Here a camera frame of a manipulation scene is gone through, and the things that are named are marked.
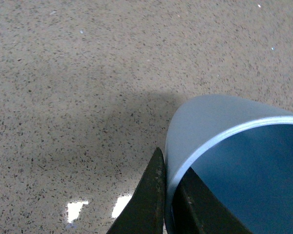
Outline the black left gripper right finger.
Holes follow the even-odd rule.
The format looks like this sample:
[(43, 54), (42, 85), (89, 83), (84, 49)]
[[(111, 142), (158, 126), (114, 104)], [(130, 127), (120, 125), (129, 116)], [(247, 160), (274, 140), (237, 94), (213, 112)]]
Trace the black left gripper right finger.
[(189, 168), (180, 181), (172, 202), (178, 234), (250, 234), (247, 229)]

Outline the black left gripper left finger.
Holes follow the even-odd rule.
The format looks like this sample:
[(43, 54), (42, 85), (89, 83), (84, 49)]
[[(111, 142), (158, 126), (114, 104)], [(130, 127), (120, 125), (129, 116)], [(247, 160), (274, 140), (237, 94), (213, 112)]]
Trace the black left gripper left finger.
[(108, 230), (109, 234), (161, 234), (164, 226), (166, 168), (157, 147), (135, 192)]

